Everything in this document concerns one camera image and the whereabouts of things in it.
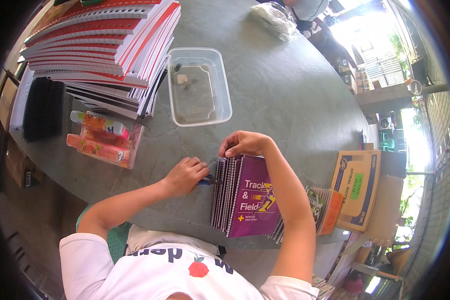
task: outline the pliers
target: pliers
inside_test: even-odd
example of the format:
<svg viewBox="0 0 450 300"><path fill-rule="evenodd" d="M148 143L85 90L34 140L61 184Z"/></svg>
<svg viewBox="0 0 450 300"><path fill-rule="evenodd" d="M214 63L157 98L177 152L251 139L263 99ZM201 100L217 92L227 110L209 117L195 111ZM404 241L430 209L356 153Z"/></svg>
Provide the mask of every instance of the pliers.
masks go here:
<svg viewBox="0 0 450 300"><path fill-rule="evenodd" d="M221 181L218 180L217 178L215 178L215 176L213 176L212 174L208 174L207 177L204 177L202 180L200 180L197 185L211 185L211 184L220 184Z"/></svg>

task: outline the brick wall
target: brick wall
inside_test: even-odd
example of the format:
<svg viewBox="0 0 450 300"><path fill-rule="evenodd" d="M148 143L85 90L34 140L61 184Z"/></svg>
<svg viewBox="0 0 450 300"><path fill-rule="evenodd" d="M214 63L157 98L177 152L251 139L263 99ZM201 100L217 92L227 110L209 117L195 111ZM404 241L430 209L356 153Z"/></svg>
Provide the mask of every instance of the brick wall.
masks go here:
<svg viewBox="0 0 450 300"><path fill-rule="evenodd" d="M428 75L433 84L446 83L446 77L436 55L431 51L430 45L424 40L428 51ZM443 145L445 135L448 135L450 124L450 92L430 94L426 97L427 114L430 123L430 133L433 150L433 170L437 168L439 160L448 161L435 177L429 177L426 183L424 198L417 220L415 235L419 243L413 259L407 261L402 275L405 278L406 289L410 289L419 281L421 276L431 265L436 255L437 247L448 227L450 216L450 154L442 154L437 158L440 145Z"/></svg>

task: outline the gray table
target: gray table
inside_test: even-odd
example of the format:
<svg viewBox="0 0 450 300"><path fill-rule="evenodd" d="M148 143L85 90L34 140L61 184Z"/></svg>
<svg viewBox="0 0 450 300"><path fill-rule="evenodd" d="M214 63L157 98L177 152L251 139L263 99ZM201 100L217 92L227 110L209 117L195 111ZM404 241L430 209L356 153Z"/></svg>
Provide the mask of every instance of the gray table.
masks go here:
<svg viewBox="0 0 450 300"><path fill-rule="evenodd" d="M12 131L13 139L49 177L91 204L155 183L183 157L212 161L222 140L235 130L270 135L301 180L310 178L318 186L330 186L337 151L358 149L366 119L340 77L310 42L304 37L280 41L249 18L255 4L253 0L183 1L174 31L171 48L210 47L222 53L233 107L228 122L177 127L170 116L164 82L154 117L141 122L145 130L133 170L66 146L67 103L61 137L27 143L20 132ZM80 108L81 104L75 100L73 105ZM131 222L224 246L278 247L265 236L226 238L213 229L212 191L199 186L186 197L142 210ZM345 239L342 230L336 229L332 235L318 237L317 243Z"/></svg>

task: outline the plastic bag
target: plastic bag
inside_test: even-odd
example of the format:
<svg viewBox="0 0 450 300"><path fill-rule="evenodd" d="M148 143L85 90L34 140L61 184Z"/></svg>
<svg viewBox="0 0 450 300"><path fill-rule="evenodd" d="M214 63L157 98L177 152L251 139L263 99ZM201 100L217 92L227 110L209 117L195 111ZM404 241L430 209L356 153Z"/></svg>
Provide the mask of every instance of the plastic bag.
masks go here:
<svg viewBox="0 0 450 300"><path fill-rule="evenodd" d="M282 41L291 42L300 36L290 12L276 2L252 6L251 14Z"/></svg>

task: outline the running athlete graphic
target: running athlete graphic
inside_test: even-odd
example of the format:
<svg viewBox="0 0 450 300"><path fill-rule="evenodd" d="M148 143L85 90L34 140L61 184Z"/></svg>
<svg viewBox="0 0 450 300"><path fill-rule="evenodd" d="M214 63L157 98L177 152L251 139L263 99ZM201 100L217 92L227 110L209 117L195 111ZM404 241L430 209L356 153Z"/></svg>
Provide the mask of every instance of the running athlete graphic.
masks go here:
<svg viewBox="0 0 450 300"><path fill-rule="evenodd" d="M262 197L266 198L266 201L264 202L262 207L260 207L260 208L256 209L255 211L253 211L253 214L255 214L256 212L259 212L259 213L266 213L266 212L268 212L268 209L270 207L272 207L272 205L275 202L275 196L274 196L274 190L272 188L272 184L271 183L264 183L264 186L265 186L265 188L264 189L260 189L260 191L267 192L267 194L265 196L262 196Z"/></svg>

